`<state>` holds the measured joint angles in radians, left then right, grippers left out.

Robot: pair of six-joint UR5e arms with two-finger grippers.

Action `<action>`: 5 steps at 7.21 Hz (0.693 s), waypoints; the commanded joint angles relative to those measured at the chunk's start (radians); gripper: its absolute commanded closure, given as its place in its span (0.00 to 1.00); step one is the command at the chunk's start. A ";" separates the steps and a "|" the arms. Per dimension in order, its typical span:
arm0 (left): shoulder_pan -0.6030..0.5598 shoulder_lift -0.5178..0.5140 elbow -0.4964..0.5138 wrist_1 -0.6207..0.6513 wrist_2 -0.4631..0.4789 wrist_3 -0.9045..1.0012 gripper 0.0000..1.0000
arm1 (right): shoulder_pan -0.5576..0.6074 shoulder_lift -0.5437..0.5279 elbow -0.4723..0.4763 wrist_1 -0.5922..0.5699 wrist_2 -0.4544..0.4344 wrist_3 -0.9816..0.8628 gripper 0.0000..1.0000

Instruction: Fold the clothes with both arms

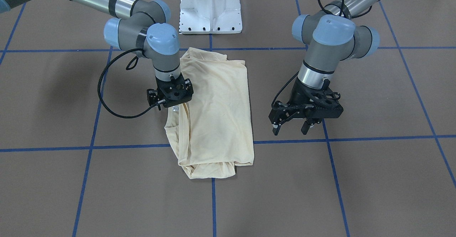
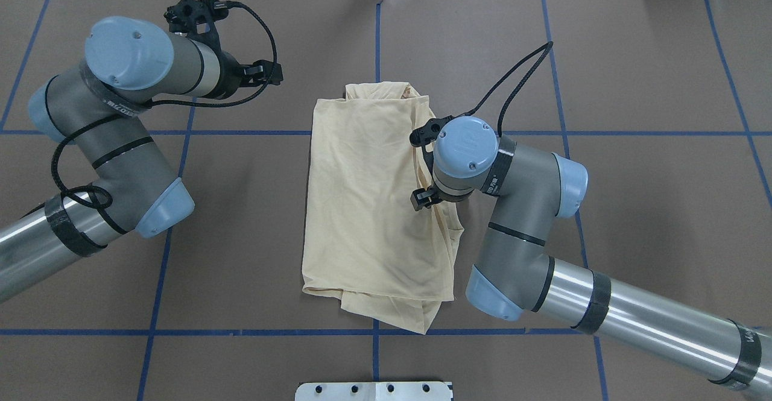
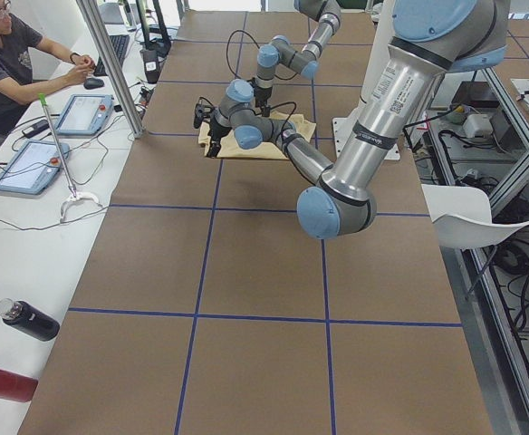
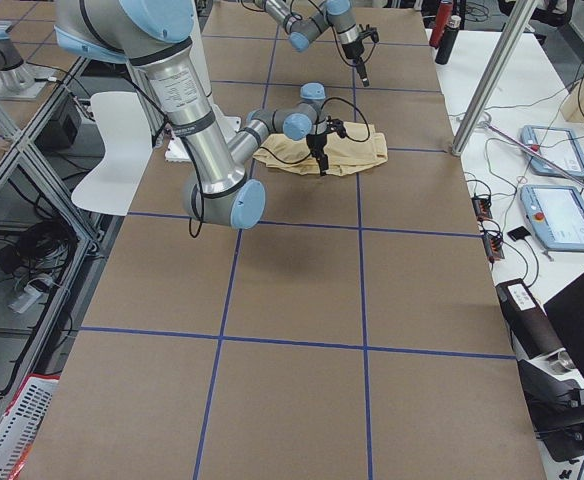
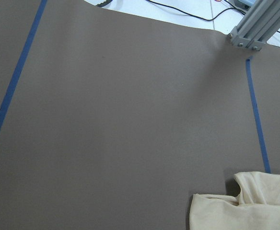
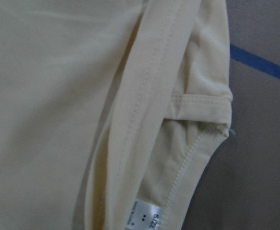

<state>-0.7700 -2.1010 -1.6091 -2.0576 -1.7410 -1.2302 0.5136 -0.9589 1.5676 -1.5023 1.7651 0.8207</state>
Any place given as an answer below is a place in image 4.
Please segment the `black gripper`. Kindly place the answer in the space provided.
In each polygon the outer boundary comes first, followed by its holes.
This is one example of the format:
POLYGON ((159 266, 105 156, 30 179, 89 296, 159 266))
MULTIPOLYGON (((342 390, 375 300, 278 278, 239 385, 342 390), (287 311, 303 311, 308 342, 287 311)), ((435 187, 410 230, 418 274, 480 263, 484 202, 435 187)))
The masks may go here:
POLYGON ((369 87, 370 81, 366 69, 366 61, 363 59, 363 41, 370 38, 374 44, 378 42, 378 30, 376 27, 355 24, 349 30, 340 34, 340 45, 347 60, 355 65, 355 70, 363 87, 369 87))
POLYGON ((310 133, 305 137, 310 155, 316 159, 319 175, 325 176, 329 169, 329 159, 324 152, 329 134, 336 133, 340 138, 346 137, 344 122, 338 118, 326 117, 321 122, 311 127, 310 133))

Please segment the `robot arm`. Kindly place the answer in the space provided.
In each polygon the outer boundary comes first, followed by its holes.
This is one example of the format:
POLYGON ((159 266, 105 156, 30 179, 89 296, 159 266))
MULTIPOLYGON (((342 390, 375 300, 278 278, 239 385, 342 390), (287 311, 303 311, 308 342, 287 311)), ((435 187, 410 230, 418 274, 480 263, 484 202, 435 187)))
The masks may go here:
POLYGON ((190 58, 195 7, 190 1, 59 1, 58 44, 79 56, 130 63, 148 78, 161 112, 195 172, 183 187, 183 205, 201 223, 248 229, 261 219, 266 192, 245 163, 272 134, 306 141, 325 172, 327 136, 342 134, 323 111, 324 88, 309 83, 289 109, 256 110, 247 125, 225 139, 212 103, 190 58))
POLYGON ((310 1, 314 12, 303 17, 293 8, 293 1, 256 0, 256 11, 268 14, 281 26, 293 49, 304 52, 326 31, 331 31, 341 60, 353 68, 364 87, 370 86, 366 64, 379 42, 378 29, 356 22, 350 1, 310 1))

